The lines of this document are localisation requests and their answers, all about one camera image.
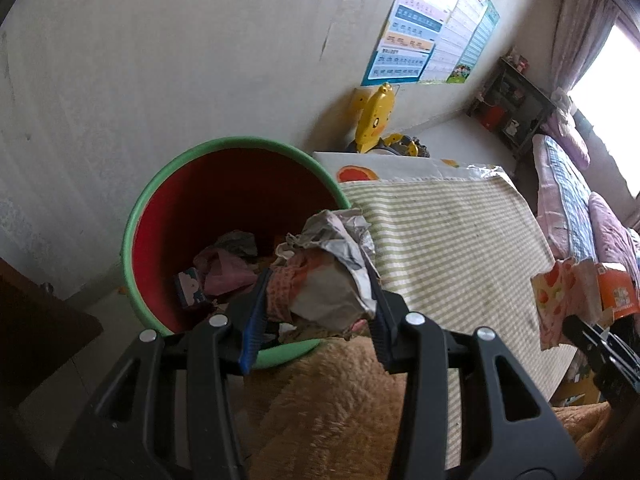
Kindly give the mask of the green cartoon wall poster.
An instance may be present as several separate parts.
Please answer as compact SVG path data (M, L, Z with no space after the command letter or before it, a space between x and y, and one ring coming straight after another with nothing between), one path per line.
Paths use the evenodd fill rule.
M469 78L500 20L491 0L459 0L456 11L470 18L473 27L447 84L463 84Z

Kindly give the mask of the yellow duck toy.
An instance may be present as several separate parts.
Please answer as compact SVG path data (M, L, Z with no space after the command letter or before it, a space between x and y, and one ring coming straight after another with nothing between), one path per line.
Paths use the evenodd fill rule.
M385 133L395 102L396 93L389 82L384 82L367 99L358 102L360 115L347 153L431 157L426 146L415 136Z

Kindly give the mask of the purple curtain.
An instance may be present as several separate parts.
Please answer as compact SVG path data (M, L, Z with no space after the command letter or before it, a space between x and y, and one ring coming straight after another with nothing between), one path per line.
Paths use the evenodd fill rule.
M620 17L614 0L561 0L554 31L552 89L569 92L598 57Z

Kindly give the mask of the blue pinyin wall poster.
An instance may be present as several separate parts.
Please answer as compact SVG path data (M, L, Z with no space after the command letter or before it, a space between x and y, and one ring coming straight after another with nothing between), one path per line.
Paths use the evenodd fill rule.
M395 0L361 83L418 82L449 15L448 8L426 0Z

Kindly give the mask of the checkered beige table cloth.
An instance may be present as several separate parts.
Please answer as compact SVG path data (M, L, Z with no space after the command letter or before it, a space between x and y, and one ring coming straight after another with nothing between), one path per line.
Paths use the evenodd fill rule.
M530 280L554 259L506 173L394 155L317 152L314 159L369 222L384 288L446 330L491 327L551 398L575 351L541 349Z

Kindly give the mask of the pink floral pillow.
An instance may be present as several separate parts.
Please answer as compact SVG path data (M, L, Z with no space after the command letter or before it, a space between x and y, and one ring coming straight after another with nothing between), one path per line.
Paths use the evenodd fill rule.
M621 264L634 284L639 284L639 268L634 245L628 230L620 223L598 193L592 192L588 200L597 258L603 263Z

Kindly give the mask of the dark metal shelf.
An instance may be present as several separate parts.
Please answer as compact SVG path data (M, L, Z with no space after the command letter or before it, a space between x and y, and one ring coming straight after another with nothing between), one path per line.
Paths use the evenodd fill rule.
M466 114L498 136L519 160L530 151L533 136L541 132L553 110L553 103L536 84L506 58L499 58Z

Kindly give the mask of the orange red box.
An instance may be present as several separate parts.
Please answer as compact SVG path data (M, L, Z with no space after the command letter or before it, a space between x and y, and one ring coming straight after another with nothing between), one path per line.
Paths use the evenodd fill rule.
M613 321L639 313L639 300L631 276L620 263L597 263L602 310Z

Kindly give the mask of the dark wooden furniture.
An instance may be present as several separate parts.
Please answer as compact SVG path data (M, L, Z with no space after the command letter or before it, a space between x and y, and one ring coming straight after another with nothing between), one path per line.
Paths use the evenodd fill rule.
M103 332L99 320L1 263L1 403L15 408Z

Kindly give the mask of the pink strawberry milk carton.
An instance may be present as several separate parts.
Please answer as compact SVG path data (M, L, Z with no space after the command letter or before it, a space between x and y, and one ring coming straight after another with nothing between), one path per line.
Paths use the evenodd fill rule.
M548 272L535 275L530 282L538 313L541 350L568 344L562 331L567 316L577 315L589 325L600 321L601 294L592 259L556 260Z

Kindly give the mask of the fluffy tan blanket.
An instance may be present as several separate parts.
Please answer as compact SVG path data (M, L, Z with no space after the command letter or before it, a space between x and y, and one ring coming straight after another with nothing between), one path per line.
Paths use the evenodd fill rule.
M575 350L516 344L547 396ZM448 464L460 451L461 409L472 390L449 374ZM245 378L245 406L258 439L250 479L386 479L397 440L406 375L387 374L367 337L326 340L302 358ZM589 463L611 441L608 402L552 408Z

